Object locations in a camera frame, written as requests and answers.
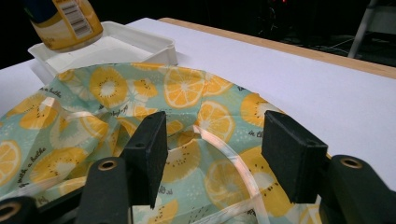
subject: white tray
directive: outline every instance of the white tray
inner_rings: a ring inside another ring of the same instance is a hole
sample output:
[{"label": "white tray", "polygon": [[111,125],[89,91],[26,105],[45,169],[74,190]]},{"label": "white tray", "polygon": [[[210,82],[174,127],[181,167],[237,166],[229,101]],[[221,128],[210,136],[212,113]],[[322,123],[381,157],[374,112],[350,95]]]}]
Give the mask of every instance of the white tray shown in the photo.
[{"label": "white tray", "polygon": [[177,65],[175,41],[113,21],[102,22],[102,37],[89,46],[58,53],[43,43],[28,49],[55,77],[71,68],[101,63],[164,63]]}]

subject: black clamp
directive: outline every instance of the black clamp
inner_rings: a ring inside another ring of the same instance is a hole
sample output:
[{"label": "black clamp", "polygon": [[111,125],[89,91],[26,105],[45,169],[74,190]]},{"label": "black clamp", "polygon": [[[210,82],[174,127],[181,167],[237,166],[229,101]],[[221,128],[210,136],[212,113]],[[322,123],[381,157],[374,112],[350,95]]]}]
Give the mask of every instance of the black clamp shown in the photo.
[{"label": "black clamp", "polygon": [[322,223],[396,223],[396,194],[365,161],[328,146],[288,115],[266,111],[262,155],[291,203],[321,198]]}]

